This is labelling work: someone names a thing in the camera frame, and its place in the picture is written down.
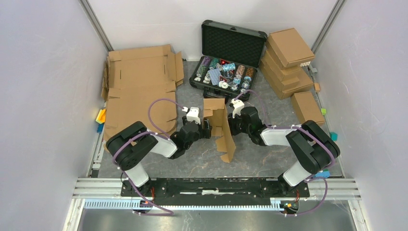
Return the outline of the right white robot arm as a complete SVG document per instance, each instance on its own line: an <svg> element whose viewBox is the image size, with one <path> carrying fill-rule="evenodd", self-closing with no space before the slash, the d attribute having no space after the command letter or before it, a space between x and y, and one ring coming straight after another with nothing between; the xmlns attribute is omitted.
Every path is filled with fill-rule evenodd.
<svg viewBox="0 0 408 231"><path fill-rule="evenodd" d="M232 135L247 134L259 146L291 147L297 161L278 177L278 191L291 196L310 176L334 164L340 148L315 121L287 128L266 125L255 107L247 106L228 115Z"/></svg>

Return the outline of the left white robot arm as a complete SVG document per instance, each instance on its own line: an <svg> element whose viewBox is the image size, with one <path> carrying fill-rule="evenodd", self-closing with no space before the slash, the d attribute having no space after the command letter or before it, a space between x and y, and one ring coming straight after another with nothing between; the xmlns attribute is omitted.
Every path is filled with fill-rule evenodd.
<svg viewBox="0 0 408 231"><path fill-rule="evenodd" d="M139 196L146 196L151 191L151 183L141 161L147 154L159 154L168 159L179 158L194 142L211 138L211 132L209 119L197 124L184 116L182 128L165 138L137 121L111 137L106 142L106 148L112 155L114 164L129 178L134 192Z"/></svg>

